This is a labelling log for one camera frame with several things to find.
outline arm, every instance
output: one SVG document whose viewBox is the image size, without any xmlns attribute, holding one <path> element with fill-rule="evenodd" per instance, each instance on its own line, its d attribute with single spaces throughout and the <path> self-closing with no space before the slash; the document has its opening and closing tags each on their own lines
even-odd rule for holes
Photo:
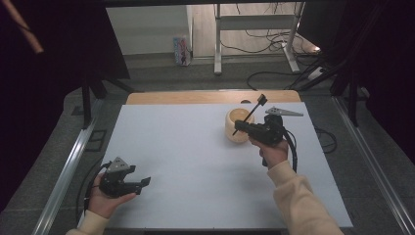
<svg viewBox="0 0 415 235">
<path fill-rule="evenodd" d="M 291 234 L 343 234 L 320 200 L 312 193 L 308 180 L 297 175 L 287 161 L 288 144 L 282 141 L 275 147 L 253 139 L 259 154 L 268 163 L 268 176 L 274 182 L 274 200 Z"/>
<path fill-rule="evenodd" d="M 94 185 L 100 184 L 102 176 L 102 174 L 99 174 L 94 179 Z M 82 223 L 78 228 L 70 230 L 67 235 L 103 234 L 104 229 L 116 208 L 119 205 L 132 200 L 135 196 L 135 193 L 131 193 L 113 199 L 101 192 L 99 187 L 94 186 L 91 191 L 89 207 Z"/>
</svg>

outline beige sweater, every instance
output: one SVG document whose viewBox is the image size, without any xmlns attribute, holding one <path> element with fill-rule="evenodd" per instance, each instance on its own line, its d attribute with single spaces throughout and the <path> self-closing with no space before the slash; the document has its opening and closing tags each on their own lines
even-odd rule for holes
<svg viewBox="0 0 415 235">
<path fill-rule="evenodd" d="M 323 204 L 313 195 L 308 180 L 297 175 L 288 161 L 275 165 L 267 173 L 276 186 L 274 200 L 291 235 L 343 234 Z M 67 235 L 101 235 L 107 223 L 107 219 L 86 211 L 81 225 Z"/>
</svg>

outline white wall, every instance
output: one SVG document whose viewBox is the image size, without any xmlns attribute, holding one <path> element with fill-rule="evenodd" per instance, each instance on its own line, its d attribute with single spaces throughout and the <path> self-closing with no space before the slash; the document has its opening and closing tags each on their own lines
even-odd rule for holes
<svg viewBox="0 0 415 235">
<path fill-rule="evenodd" d="M 123 55 L 173 52 L 173 37 L 191 39 L 189 6 L 108 8 Z"/>
</svg>

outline white metal stand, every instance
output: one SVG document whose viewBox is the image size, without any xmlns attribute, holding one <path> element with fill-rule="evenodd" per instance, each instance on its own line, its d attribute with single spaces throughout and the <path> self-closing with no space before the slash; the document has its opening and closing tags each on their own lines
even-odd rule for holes
<svg viewBox="0 0 415 235">
<path fill-rule="evenodd" d="M 293 15 L 262 16 L 220 16 L 220 4 L 216 6 L 216 44 L 214 53 L 214 74 L 222 74 L 222 55 L 220 43 L 221 30 L 290 29 L 287 43 L 283 43 L 284 53 L 293 72 L 300 72 L 293 55 L 293 41 L 296 36 L 304 2 L 300 2 Z"/>
</svg>

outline white desk leg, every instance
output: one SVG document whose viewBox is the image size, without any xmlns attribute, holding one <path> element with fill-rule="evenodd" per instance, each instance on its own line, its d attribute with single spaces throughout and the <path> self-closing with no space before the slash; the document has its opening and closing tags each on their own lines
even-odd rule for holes
<svg viewBox="0 0 415 235">
<path fill-rule="evenodd" d="M 220 44 L 220 4 L 216 5 L 216 44 L 214 45 L 214 74 L 222 74 L 222 46 Z"/>
<path fill-rule="evenodd" d="M 304 7 L 304 2 L 300 2 L 300 5 L 297 7 L 295 11 L 293 25 L 290 31 L 290 37 L 287 43 L 282 43 L 282 46 L 284 48 L 284 53 L 287 57 L 288 63 L 290 64 L 292 72 L 300 72 L 299 65 L 297 65 L 296 58 L 293 55 L 293 41 L 294 41 L 294 37 L 296 36 L 296 32 L 297 32 L 297 28 L 298 28 L 299 21 L 301 18 L 301 12 L 302 12 L 303 7 Z"/>
</svg>

